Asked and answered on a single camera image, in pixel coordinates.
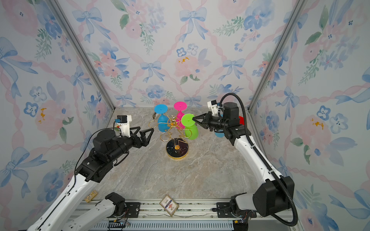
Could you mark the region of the aluminium corner post right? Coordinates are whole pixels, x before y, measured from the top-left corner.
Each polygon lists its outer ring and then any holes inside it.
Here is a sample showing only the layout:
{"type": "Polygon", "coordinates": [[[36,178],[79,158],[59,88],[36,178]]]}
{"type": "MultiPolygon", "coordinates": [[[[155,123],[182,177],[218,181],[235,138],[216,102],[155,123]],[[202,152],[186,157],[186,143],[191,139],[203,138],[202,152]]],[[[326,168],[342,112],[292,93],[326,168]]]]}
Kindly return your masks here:
{"type": "Polygon", "coordinates": [[[285,49],[285,46],[287,44],[287,41],[289,39],[289,37],[291,36],[291,34],[293,33],[293,28],[296,26],[298,20],[299,20],[299,17],[301,16],[302,12],[303,12],[303,9],[304,9],[304,6],[306,4],[306,1],[305,0],[298,0],[296,1],[296,5],[294,6],[293,10],[292,10],[292,14],[290,15],[290,17],[288,18],[288,22],[283,30],[283,33],[278,41],[278,43],[276,44],[276,47],[272,53],[272,57],[271,57],[271,60],[264,72],[264,74],[262,75],[262,78],[259,82],[259,84],[257,85],[257,89],[253,95],[253,98],[249,104],[249,107],[248,107],[248,111],[251,112],[257,105],[257,102],[259,100],[259,97],[269,79],[269,76],[271,75],[272,71],[273,71],[273,68],[275,67],[275,65],[278,63],[278,60],[280,58],[280,55],[283,53],[283,50],[285,49]]]}

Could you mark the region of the aluminium corner post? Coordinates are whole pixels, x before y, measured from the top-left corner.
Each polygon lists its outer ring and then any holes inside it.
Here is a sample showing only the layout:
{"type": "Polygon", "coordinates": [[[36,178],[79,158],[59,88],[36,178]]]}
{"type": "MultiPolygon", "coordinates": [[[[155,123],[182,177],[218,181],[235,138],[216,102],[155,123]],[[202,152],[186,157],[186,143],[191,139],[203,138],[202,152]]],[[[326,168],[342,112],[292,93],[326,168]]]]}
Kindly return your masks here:
{"type": "Polygon", "coordinates": [[[51,0],[51,1],[48,0],[48,1],[46,1],[46,3],[50,7],[52,13],[55,15],[58,22],[60,23],[62,29],[66,32],[68,38],[71,41],[71,44],[72,44],[74,50],[76,51],[76,53],[78,54],[78,57],[80,58],[81,62],[83,63],[86,70],[90,74],[90,77],[93,80],[93,82],[95,83],[97,89],[102,94],[103,99],[108,104],[108,107],[111,110],[114,111],[116,107],[113,105],[113,102],[112,102],[108,92],[104,88],[104,85],[103,85],[102,81],[100,80],[97,73],[95,72],[92,63],[89,60],[89,57],[88,57],[85,49],[83,48],[83,45],[79,41],[78,36],[75,33],[75,31],[74,31],[72,25],[70,24],[69,20],[67,19],[66,14],[64,13],[61,5],[59,4],[58,1],[54,1],[54,0],[51,0]]]}
{"type": "Polygon", "coordinates": [[[271,75],[272,71],[273,71],[273,68],[275,67],[275,65],[278,63],[278,60],[280,58],[280,55],[283,53],[283,50],[285,49],[285,46],[287,44],[287,41],[289,39],[289,37],[291,36],[291,34],[293,33],[293,28],[296,26],[298,20],[299,20],[299,17],[301,16],[302,12],[303,12],[303,9],[304,9],[304,6],[306,4],[306,1],[305,0],[298,0],[296,1],[296,5],[294,6],[293,10],[292,10],[292,14],[290,15],[290,17],[288,18],[288,22],[283,30],[283,33],[278,41],[278,43],[276,44],[276,47],[272,53],[272,57],[271,57],[271,60],[264,72],[264,74],[262,75],[262,78],[259,82],[259,84],[257,85],[257,89],[253,95],[253,98],[249,104],[249,107],[248,107],[248,111],[251,112],[257,105],[257,102],[259,100],[259,97],[269,79],[269,76],[271,75]]]}

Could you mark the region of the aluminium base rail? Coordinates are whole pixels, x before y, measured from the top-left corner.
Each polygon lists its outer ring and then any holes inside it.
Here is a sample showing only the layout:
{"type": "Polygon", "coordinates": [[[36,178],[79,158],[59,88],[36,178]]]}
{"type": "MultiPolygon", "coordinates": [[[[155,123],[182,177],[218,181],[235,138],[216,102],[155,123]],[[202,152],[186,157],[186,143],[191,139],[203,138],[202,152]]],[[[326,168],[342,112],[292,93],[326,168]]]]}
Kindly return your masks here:
{"type": "Polygon", "coordinates": [[[302,231],[298,222],[290,227],[257,212],[234,216],[228,199],[177,199],[170,215],[160,200],[127,200],[120,218],[98,215],[100,200],[82,201],[62,226],[64,231],[302,231]]]}

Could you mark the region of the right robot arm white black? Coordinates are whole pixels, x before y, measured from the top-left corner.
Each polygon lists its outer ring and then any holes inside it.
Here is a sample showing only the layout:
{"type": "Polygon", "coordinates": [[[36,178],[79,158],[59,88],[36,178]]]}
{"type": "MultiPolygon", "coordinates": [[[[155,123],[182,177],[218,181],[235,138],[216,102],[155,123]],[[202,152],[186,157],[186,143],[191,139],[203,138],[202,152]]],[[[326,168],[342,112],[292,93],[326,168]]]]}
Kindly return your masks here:
{"type": "Polygon", "coordinates": [[[192,121],[204,129],[223,132],[249,164],[258,185],[254,193],[232,196],[229,207],[224,210],[243,223],[257,214],[262,217],[272,216],[284,225],[295,226],[298,214],[293,202],[293,179],[290,176],[284,177],[262,153],[247,123],[240,122],[237,104],[225,103],[219,107],[215,101],[211,101],[208,107],[208,113],[195,116],[192,121]]]}

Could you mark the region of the small framed card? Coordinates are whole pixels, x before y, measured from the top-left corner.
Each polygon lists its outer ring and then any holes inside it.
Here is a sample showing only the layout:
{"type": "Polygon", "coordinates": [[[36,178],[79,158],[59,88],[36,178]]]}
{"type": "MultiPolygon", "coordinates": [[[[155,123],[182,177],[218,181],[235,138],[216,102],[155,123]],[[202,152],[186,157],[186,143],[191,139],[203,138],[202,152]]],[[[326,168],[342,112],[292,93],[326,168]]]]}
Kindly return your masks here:
{"type": "Polygon", "coordinates": [[[179,205],[168,195],[160,201],[161,207],[172,217],[178,210],[179,205]]]}

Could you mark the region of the light blue wine glass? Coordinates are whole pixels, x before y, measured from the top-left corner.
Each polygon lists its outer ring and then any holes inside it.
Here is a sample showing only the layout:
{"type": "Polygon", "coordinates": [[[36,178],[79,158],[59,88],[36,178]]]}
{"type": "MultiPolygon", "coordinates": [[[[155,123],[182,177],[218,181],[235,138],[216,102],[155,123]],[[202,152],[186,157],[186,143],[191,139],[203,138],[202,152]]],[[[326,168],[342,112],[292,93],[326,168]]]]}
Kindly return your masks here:
{"type": "Polygon", "coordinates": [[[214,131],[215,135],[219,138],[222,138],[225,136],[224,131],[214,131]]]}

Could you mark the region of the red wine glass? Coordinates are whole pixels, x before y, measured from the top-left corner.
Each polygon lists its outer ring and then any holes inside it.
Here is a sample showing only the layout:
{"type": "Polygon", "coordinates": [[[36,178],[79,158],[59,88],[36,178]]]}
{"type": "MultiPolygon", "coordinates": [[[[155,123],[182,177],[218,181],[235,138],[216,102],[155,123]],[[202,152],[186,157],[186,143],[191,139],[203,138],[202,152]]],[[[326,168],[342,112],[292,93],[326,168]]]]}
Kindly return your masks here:
{"type": "Polygon", "coordinates": [[[239,116],[239,120],[240,120],[240,124],[241,124],[241,125],[245,125],[244,117],[239,116]]]}

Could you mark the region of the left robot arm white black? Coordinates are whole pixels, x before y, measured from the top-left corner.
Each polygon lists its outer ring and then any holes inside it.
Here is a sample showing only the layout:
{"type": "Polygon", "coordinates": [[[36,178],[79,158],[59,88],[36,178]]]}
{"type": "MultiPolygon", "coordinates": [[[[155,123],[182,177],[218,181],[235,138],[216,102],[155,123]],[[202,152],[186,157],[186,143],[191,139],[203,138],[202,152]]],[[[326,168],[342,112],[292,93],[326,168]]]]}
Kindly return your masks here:
{"type": "Polygon", "coordinates": [[[134,127],[128,135],[117,136],[114,128],[101,129],[93,134],[93,148],[76,167],[74,177],[56,201],[28,230],[30,231],[88,231],[110,216],[126,215],[125,199],[110,193],[97,206],[79,217],[69,220],[82,200],[103,178],[129,155],[130,149],[149,145],[154,129],[134,127]]]}

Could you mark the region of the green wine glass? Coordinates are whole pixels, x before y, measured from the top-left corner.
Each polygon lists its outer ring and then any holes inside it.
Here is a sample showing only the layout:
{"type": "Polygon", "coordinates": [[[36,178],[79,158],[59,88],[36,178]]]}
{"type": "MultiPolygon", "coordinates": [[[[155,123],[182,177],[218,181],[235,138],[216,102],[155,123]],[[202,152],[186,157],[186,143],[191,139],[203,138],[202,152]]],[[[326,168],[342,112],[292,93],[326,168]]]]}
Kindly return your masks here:
{"type": "Polygon", "coordinates": [[[198,138],[198,128],[193,118],[194,118],[193,114],[185,114],[181,119],[181,122],[185,127],[183,130],[184,135],[189,140],[195,140],[198,138]]]}

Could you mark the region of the small yellow wooden block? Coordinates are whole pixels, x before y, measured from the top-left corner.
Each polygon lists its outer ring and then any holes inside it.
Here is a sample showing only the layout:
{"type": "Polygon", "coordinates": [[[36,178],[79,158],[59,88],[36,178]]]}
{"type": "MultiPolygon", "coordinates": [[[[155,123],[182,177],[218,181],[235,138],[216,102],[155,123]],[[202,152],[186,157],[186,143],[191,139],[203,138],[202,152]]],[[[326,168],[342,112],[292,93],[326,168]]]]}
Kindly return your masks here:
{"type": "Polygon", "coordinates": [[[98,192],[96,190],[93,190],[91,193],[89,193],[86,197],[85,197],[85,202],[86,203],[89,203],[90,201],[92,201],[96,196],[98,195],[98,192]]]}

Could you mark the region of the magenta wine glass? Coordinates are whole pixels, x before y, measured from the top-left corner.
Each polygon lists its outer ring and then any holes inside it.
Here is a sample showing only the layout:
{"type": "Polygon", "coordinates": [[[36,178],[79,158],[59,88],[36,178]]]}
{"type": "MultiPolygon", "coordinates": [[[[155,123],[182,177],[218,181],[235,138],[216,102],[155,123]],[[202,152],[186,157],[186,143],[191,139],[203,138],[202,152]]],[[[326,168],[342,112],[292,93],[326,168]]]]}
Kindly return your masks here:
{"type": "Polygon", "coordinates": [[[185,102],[176,102],[174,104],[174,109],[178,111],[176,116],[176,121],[178,122],[177,126],[181,129],[184,129],[185,126],[182,124],[182,117],[185,115],[183,111],[187,109],[187,104],[185,102]]]}

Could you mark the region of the aluminium corner post left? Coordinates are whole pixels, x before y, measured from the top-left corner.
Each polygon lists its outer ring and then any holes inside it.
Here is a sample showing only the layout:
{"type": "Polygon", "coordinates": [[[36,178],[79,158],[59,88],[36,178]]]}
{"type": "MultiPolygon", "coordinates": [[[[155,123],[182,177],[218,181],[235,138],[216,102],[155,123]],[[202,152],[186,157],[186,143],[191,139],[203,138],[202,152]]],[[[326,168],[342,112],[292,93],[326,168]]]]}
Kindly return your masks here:
{"type": "Polygon", "coordinates": [[[78,57],[80,58],[81,62],[83,63],[86,70],[90,74],[90,77],[93,80],[93,82],[95,83],[97,89],[102,94],[103,99],[108,104],[108,107],[111,110],[114,111],[116,107],[113,105],[113,102],[112,102],[108,92],[104,88],[104,85],[103,85],[102,81],[100,80],[97,73],[95,72],[92,63],[89,60],[89,57],[88,57],[85,49],[83,48],[83,45],[79,41],[78,36],[75,33],[75,31],[74,31],[72,25],[70,24],[69,20],[67,19],[66,14],[64,13],[61,5],[59,4],[58,1],[54,1],[54,0],[51,0],[51,1],[48,0],[48,1],[46,1],[46,3],[50,7],[52,13],[55,15],[58,22],[60,23],[62,29],[66,32],[68,38],[71,41],[71,44],[72,44],[74,50],[76,51],[76,53],[78,54],[78,57]]]}

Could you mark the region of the cyan wine glass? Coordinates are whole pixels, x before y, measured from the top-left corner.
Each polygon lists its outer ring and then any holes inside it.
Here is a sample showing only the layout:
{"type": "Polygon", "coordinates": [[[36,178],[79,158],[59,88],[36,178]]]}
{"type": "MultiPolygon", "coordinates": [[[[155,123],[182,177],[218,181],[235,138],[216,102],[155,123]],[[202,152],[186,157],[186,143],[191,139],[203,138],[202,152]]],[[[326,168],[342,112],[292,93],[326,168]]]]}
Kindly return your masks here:
{"type": "Polygon", "coordinates": [[[169,129],[168,126],[168,117],[165,113],[168,111],[167,105],[157,105],[155,107],[155,113],[158,114],[160,117],[158,118],[158,128],[161,132],[167,132],[169,129]]]}

